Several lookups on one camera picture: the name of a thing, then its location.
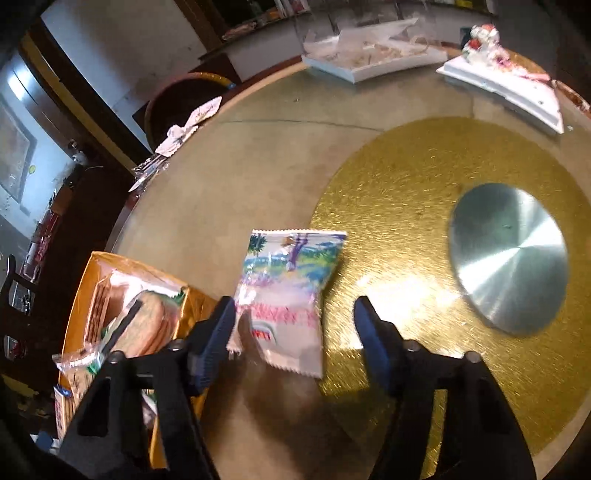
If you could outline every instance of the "screw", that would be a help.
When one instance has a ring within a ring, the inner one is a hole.
[[[416,340],[405,340],[402,345],[409,352],[418,352],[421,349],[421,344]]]
[[[185,341],[182,338],[177,338],[168,344],[168,349],[177,352],[184,348]]]
[[[466,358],[466,360],[468,360],[470,363],[473,363],[473,364],[477,364],[478,362],[480,362],[482,360],[482,357],[480,356],[480,354],[478,352],[474,352],[472,350],[470,350],[469,352],[466,352],[464,354],[464,357]]]
[[[122,360],[125,360],[125,354],[121,350],[115,350],[114,352],[111,352],[107,357],[107,361],[110,364],[116,364],[118,362],[121,362]]]

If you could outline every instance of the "glass tabletop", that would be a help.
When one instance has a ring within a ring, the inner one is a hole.
[[[509,359],[511,378],[538,372],[537,390],[532,391],[545,395],[539,407],[524,390],[531,383],[514,388],[507,380],[510,374],[500,383],[536,455],[540,477],[588,414],[589,376],[582,365],[589,357],[583,311],[591,282],[585,273],[591,261],[591,120],[558,94],[565,133],[551,134],[499,98],[451,85],[435,69],[421,67],[358,85],[303,65],[274,74],[228,102],[194,134],[148,185],[129,217],[115,252],[169,272],[213,297],[233,294],[252,229],[307,228],[312,221],[314,228],[346,225],[349,232],[345,270],[327,292],[327,372],[321,389],[312,379],[248,361],[230,363],[212,388],[203,426],[223,478],[243,478],[244,472],[253,478],[287,473],[307,479],[367,476],[375,460],[370,423],[377,418],[367,411],[385,403],[373,394],[359,395],[366,388],[359,372],[359,345],[354,338],[349,345],[342,341],[347,302],[363,291],[347,282],[355,275],[362,279],[366,267],[392,268],[392,260],[383,257],[358,261],[365,241],[381,248],[372,237],[376,232],[378,239],[382,234],[396,239],[399,260],[417,265],[426,260],[413,257],[413,249],[427,250],[413,235],[436,239],[430,259],[444,265],[446,215],[472,183],[499,181],[529,191],[557,220],[567,242],[570,284],[566,307],[553,326],[516,346],[517,340],[473,324],[487,346],[511,344],[511,354],[527,350]],[[398,213],[392,202],[400,202]],[[371,215],[376,205],[393,216],[378,220],[372,231],[363,216]],[[425,228],[432,231],[426,234]],[[450,286],[453,278],[445,268],[428,272],[428,280]],[[418,287],[409,283],[406,288],[416,292]],[[405,301],[400,292],[382,298],[389,298],[393,309]],[[422,300],[417,302],[409,310],[410,320],[416,312],[445,315],[436,311],[437,305],[421,309]],[[468,318],[466,306],[457,308]],[[409,325],[407,333],[437,348],[436,336],[421,337],[433,332],[424,322]],[[441,333],[449,340],[446,347],[456,342],[462,349],[471,341],[478,346],[474,335],[456,341]],[[573,355],[565,357],[568,351]],[[351,352],[357,355],[353,363],[339,360]],[[542,359],[538,365],[536,358]],[[503,370],[501,362],[509,361],[495,355],[489,359],[495,374]],[[335,362],[349,370],[335,377]],[[327,388],[335,378],[339,381]],[[563,391],[570,393],[563,396]],[[348,409],[350,404],[357,407]],[[347,422],[353,415],[357,423]],[[363,436],[360,422],[371,435]]]

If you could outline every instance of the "plastic bag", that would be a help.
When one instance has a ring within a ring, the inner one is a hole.
[[[247,310],[251,333],[274,367],[321,378],[320,302],[345,232],[253,230],[235,294],[236,321]],[[241,352],[234,328],[228,350]]]
[[[97,345],[87,345],[77,352],[52,356],[59,371],[64,374],[70,384],[74,409],[78,408],[100,369],[98,353]]]
[[[72,392],[61,385],[53,387],[53,396],[56,404],[57,438],[61,440],[74,416],[76,406]]]

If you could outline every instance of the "plastic wrapper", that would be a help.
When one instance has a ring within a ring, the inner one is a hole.
[[[154,428],[154,422],[156,421],[156,416],[158,415],[154,390],[142,390],[142,400],[142,416],[144,417],[144,425],[151,430]]]
[[[131,186],[129,191],[133,192],[135,189],[147,183],[148,180],[152,179],[152,177],[165,168],[167,160],[168,157],[155,153],[137,167],[134,167],[133,174],[135,177],[135,183]]]
[[[68,380],[74,409],[78,408],[100,368],[98,353],[97,345],[87,345],[77,352],[52,356],[57,368]]]
[[[198,106],[191,112],[183,127],[173,125],[168,129],[166,139],[156,148],[156,153],[171,157],[188,138],[199,128],[199,123],[213,117],[220,108],[222,97],[214,99]]]
[[[236,321],[250,312],[251,333],[270,365],[322,377],[322,290],[345,238],[332,231],[252,231],[236,289]],[[242,351],[236,328],[228,350]]]
[[[137,260],[108,252],[92,252],[80,280],[64,337],[62,352],[74,352],[84,345],[84,333],[96,284],[109,277],[111,290],[109,304],[105,314],[101,336],[142,291],[154,291],[166,295],[180,304],[179,319],[173,338],[184,338],[196,322],[209,318],[217,301],[191,287],[185,281],[162,272]],[[66,376],[60,372],[59,384],[69,388]],[[205,395],[193,400],[194,412],[199,415]],[[154,422],[154,431],[150,440],[150,462],[153,468],[165,468],[166,462],[161,444],[158,419]]]

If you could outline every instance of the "wooden chair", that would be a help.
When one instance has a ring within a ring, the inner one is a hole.
[[[0,339],[8,335],[26,346],[22,358],[8,359],[4,352],[0,355],[0,372],[28,385],[39,392],[51,391],[57,382],[57,368],[51,360],[55,350],[47,334],[48,325],[40,317],[31,316],[10,304],[10,290],[13,283],[18,283],[35,293],[37,286],[17,273],[17,260],[8,256],[7,275],[0,289]]]

